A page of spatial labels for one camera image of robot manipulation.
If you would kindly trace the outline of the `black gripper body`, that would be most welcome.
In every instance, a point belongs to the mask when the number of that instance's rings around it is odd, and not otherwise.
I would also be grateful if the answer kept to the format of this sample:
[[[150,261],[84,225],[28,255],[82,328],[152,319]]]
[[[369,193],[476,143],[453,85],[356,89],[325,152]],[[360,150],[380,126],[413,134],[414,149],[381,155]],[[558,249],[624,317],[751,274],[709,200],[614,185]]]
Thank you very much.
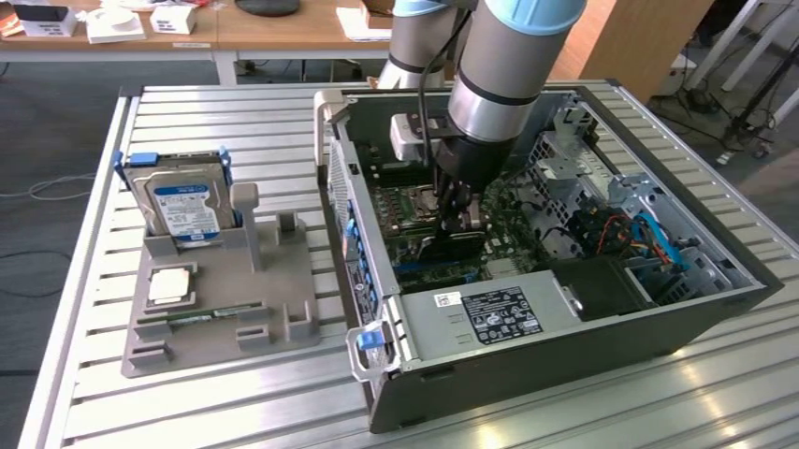
[[[497,178],[514,146],[516,138],[500,142],[465,136],[444,138],[434,154],[442,185],[464,185],[481,193]]]

